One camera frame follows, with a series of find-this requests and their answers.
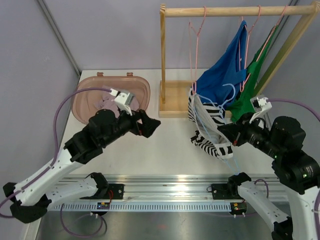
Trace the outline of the mauve pink tank top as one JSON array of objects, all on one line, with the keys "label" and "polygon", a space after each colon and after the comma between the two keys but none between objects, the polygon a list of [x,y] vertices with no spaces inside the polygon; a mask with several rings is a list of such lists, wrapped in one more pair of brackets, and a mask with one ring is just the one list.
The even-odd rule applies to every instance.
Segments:
[{"label": "mauve pink tank top", "polygon": [[[94,106],[96,107],[97,110],[111,110],[115,114],[115,117],[118,118],[121,111],[119,110],[116,103],[114,102],[115,97],[110,94],[111,89],[112,88],[107,88],[106,86],[98,87],[97,90],[102,91],[101,99],[98,102],[96,102],[94,104]],[[115,90],[118,90],[121,92],[129,92],[124,89],[115,89]],[[136,96],[134,95],[134,98],[130,104],[130,108],[131,108],[132,113],[134,111],[137,111],[139,109],[139,107],[140,107],[140,104],[139,104]]]}]

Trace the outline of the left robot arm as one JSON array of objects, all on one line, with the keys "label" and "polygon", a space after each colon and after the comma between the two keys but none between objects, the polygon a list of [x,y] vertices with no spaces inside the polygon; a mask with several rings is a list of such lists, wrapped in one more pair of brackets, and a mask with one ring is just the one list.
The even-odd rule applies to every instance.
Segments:
[{"label": "left robot arm", "polygon": [[3,191],[12,203],[10,218],[24,224],[42,218],[55,206],[77,199],[103,199],[109,183],[100,172],[58,187],[60,179],[83,167],[103,153],[103,150],[128,132],[149,138],[161,121],[150,118],[143,109],[115,116],[112,110],[102,109],[88,124],[69,139],[50,162],[19,183],[8,182]]}]

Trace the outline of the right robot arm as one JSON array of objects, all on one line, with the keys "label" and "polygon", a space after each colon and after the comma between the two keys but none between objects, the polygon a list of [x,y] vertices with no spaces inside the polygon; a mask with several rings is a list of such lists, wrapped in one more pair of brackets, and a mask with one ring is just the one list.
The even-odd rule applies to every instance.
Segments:
[{"label": "right robot arm", "polygon": [[320,165],[302,147],[306,137],[300,123],[289,116],[277,117],[271,129],[264,120],[246,113],[237,122],[218,130],[236,147],[249,143],[273,159],[271,167],[289,202],[290,213],[279,210],[260,192],[244,172],[229,177],[227,193],[241,197],[264,220],[274,240],[318,240],[320,238]]}]

